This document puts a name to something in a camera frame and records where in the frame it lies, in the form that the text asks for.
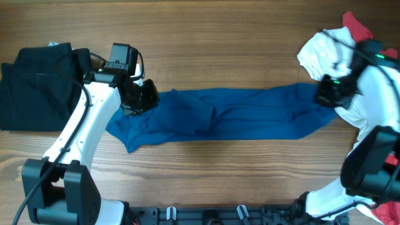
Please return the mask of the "blue polo shirt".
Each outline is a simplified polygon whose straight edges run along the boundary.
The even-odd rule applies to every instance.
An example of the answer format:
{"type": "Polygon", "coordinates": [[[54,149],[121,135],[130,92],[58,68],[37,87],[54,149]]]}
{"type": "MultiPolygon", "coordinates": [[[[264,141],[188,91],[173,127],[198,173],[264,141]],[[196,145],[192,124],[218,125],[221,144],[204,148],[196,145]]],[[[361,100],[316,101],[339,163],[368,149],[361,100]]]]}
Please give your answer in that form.
{"type": "Polygon", "coordinates": [[[179,141],[301,139],[336,118],[314,100],[314,84],[271,89],[200,89],[160,93],[154,109],[126,116],[118,109],[106,131],[131,153],[179,141]]]}

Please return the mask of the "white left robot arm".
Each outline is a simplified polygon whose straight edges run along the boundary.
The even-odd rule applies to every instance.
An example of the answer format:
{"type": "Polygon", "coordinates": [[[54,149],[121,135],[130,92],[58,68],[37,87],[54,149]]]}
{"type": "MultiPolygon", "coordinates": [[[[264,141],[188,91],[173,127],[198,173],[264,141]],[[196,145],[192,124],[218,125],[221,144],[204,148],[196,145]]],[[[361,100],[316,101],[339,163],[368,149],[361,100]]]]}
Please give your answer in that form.
{"type": "Polygon", "coordinates": [[[112,115],[140,115],[156,106],[158,92],[144,69],[97,68],[79,85],[81,98],[58,140],[42,159],[22,167],[26,195],[19,210],[35,224],[138,224],[126,201],[104,199],[91,164],[112,115]]]}

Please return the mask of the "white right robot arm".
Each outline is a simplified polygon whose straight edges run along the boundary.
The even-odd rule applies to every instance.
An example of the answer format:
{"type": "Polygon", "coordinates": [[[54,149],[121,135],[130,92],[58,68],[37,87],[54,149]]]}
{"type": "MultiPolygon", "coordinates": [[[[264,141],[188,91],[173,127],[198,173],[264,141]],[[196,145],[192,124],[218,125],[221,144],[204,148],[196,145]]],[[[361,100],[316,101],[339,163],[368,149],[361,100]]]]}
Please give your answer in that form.
{"type": "Polygon", "coordinates": [[[399,60],[381,54],[379,41],[349,45],[334,39],[339,62],[350,50],[350,71],[341,77],[325,74],[316,100],[323,106],[363,110],[359,141],[347,154],[340,177],[324,188],[307,192],[299,201],[305,223],[332,221],[356,207],[372,211],[399,202],[399,60]]]}

